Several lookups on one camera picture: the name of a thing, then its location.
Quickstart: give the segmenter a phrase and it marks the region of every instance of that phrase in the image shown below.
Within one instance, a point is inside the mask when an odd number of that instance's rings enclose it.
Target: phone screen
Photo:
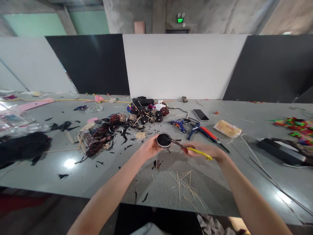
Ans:
[[[209,120],[209,118],[202,112],[201,109],[194,109],[193,111],[195,112],[195,114],[198,116],[198,118],[201,121],[208,121]]]

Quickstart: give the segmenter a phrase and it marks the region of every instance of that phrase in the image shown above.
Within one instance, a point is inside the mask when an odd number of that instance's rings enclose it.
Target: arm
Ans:
[[[161,147],[155,142],[157,136],[149,138],[128,162],[96,192],[68,231],[68,235],[99,234],[142,165],[161,150]]]
[[[223,150],[197,142],[189,142],[185,146],[196,148],[216,159],[231,188],[240,215],[251,234],[292,235],[283,220]],[[190,150],[185,153],[192,157],[199,156]]]

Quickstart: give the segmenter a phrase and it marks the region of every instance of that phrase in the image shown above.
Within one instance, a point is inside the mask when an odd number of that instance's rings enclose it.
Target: exit sign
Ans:
[[[182,17],[181,17],[181,18],[177,18],[177,23],[178,23],[178,24],[180,24],[180,23],[182,23],[182,22],[184,22],[184,18],[182,18]]]

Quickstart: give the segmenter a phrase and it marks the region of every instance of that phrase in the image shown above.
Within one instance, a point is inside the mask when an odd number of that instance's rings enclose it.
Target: gray table surface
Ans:
[[[17,94],[19,98],[36,99],[28,95]],[[72,94],[52,94],[46,97],[54,99],[92,99],[92,96],[72,95]],[[129,97],[113,96],[119,98],[120,101],[130,101]],[[289,136],[290,132],[286,128],[276,127],[267,119],[281,119],[285,117],[306,118],[304,113],[293,110],[290,107],[300,107],[308,112],[313,111],[310,104],[282,104],[282,103],[260,103],[254,104],[250,102],[239,101],[222,101],[208,100],[199,101],[200,106],[195,100],[189,100],[188,103],[182,103],[178,100],[168,102],[170,107],[181,108],[186,111],[192,109],[202,109],[210,118],[209,122],[201,122],[201,125],[211,130],[221,142],[229,149],[230,158],[235,162],[241,172],[249,179],[249,181],[257,188],[265,200],[274,208],[274,210],[283,218],[285,223],[300,225],[301,221],[305,223],[313,223],[313,217],[281,193],[266,177],[266,175],[256,166],[250,159],[253,158],[252,153],[247,149],[243,141],[238,137],[233,139],[227,138],[215,129],[213,126],[219,120],[225,120],[237,127],[241,128],[242,133],[247,133],[259,138],[276,137],[282,139],[294,139]],[[5,105],[24,104],[25,101],[4,102]],[[44,121],[53,117],[48,124],[62,124],[64,121],[81,121],[79,125],[83,127],[87,120],[93,117],[102,119],[113,113],[127,112],[126,103],[103,103],[103,112],[85,113],[84,111],[73,111],[77,106],[86,104],[92,107],[94,103],[82,103],[82,101],[61,101],[43,105],[26,111],[24,117],[26,119],[36,119]],[[171,113],[164,118],[162,123],[158,123],[151,128],[151,132],[159,130],[167,132],[176,139],[184,138],[186,142],[187,134],[182,134],[178,128],[170,125],[167,121],[182,118],[184,116],[176,116],[184,114],[179,109],[171,109]],[[70,131],[72,136],[77,134],[79,128]],[[119,134],[115,137],[116,143],[111,151],[103,151],[95,158],[87,159],[81,164],[76,164],[73,168],[67,168],[64,163],[68,159],[79,161],[82,154],[77,151],[52,152],[44,153],[42,158],[35,166],[31,166],[31,161],[19,165],[12,169],[5,176],[0,178],[0,186],[41,191],[47,193],[86,197],[91,198],[95,192],[107,182],[132,156],[132,154],[140,147],[140,141],[132,141],[134,137],[128,135],[128,141],[121,146],[124,141]],[[53,138],[52,146],[49,150],[73,149],[76,145],[72,145],[65,133],[59,130],[47,133]],[[313,186],[312,174],[313,169],[302,168],[294,169],[281,164],[281,161],[272,155],[260,150],[255,146],[256,140],[252,137],[245,136],[245,140],[249,141],[249,145],[263,164],[264,168],[272,175],[278,184],[296,200],[300,201],[307,208],[313,211]],[[208,140],[201,133],[195,133],[192,140],[208,143]],[[196,210],[189,205],[183,198],[179,202],[179,194],[175,180],[170,173],[176,175],[185,171],[192,170],[191,186],[196,188],[199,197],[203,202],[205,209],[200,202],[193,198],[189,191],[182,188],[181,193],[193,201],[194,206],[199,212],[208,214],[235,216],[240,217],[238,208],[227,184],[226,178],[223,176],[221,169],[215,161],[204,161],[197,158],[188,158],[183,154],[179,155],[180,148],[171,146],[171,153],[162,151],[158,156],[148,160],[140,169],[135,179],[130,184],[125,193],[122,202],[135,203],[135,191],[138,194],[137,204],[153,207],[163,207],[175,210],[194,211]],[[162,161],[160,170],[153,169],[153,161],[159,159]],[[7,172],[8,168],[0,170],[0,176]],[[59,179],[58,174],[69,174],[65,179]],[[147,200],[142,202],[146,193]]]

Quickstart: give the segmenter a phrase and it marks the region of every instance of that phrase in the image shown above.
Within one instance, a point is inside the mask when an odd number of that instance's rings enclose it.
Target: smartphone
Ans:
[[[193,112],[200,121],[209,121],[209,118],[202,112],[201,109],[193,109]]]

